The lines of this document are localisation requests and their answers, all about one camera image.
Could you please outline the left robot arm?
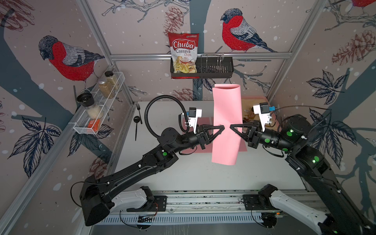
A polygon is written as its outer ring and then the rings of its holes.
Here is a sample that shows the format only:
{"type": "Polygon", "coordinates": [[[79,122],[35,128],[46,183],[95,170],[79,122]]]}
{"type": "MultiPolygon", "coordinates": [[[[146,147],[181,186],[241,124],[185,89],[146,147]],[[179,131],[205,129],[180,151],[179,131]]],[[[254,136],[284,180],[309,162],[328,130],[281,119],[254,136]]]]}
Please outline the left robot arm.
{"type": "Polygon", "coordinates": [[[112,201],[118,194],[144,178],[171,167],[177,160],[177,153],[201,146],[205,148],[225,129],[223,125],[203,125],[198,133],[193,131],[179,134],[174,128],[165,129],[157,137],[159,145],[144,154],[138,162],[114,174],[96,179],[85,179],[79,196],[85,225],[93,226],[110,214],[115,206],[112,201]]]}

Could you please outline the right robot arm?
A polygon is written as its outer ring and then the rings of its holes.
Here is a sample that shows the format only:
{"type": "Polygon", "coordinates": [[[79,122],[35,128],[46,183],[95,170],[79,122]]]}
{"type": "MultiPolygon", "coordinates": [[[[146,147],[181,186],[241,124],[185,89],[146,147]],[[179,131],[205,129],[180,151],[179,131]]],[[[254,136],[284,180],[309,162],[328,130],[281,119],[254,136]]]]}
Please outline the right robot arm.
{"type": "Polygon", "coordinates": [[[249,147],[274,148],[287,154],[285,160],[318,194],[329,212],[314,211],[300,202],[282,195],[277,188],[267,185],[259,193],[270,204],[322,235],[374,235],[375,224],[357,208],[339,184],[329,162],[314,147],[307,145],[311,125],[301,115],[290,116],[280,132],[264,129],[260,121],[232,124],[249,147]]]}

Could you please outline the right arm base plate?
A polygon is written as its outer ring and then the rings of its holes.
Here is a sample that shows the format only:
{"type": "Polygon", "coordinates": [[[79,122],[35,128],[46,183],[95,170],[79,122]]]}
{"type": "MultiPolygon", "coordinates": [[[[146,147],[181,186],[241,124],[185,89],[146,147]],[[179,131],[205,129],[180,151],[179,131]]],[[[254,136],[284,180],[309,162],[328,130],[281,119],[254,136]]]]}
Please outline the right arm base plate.
{"type": "Polygon", "coordinates": [[[244,204],[247,211],[280,211],[272,206],[268,198],[258,194],[244,194],[240,201],[244,204]]]}

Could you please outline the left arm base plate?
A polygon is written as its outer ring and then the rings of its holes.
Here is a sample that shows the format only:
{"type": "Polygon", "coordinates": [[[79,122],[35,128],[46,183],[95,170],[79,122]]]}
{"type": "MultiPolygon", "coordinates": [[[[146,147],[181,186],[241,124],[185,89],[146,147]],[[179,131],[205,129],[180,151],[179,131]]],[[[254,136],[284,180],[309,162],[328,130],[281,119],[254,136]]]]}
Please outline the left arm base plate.
{"type": "Polygon", "coordinates": [[[160,195],[155,196],[154,199],[147,199],[146,203],[140,208],[129,208],[126,209],[127,212],[165,212],[167,204],[167,196],[160,195]]]}

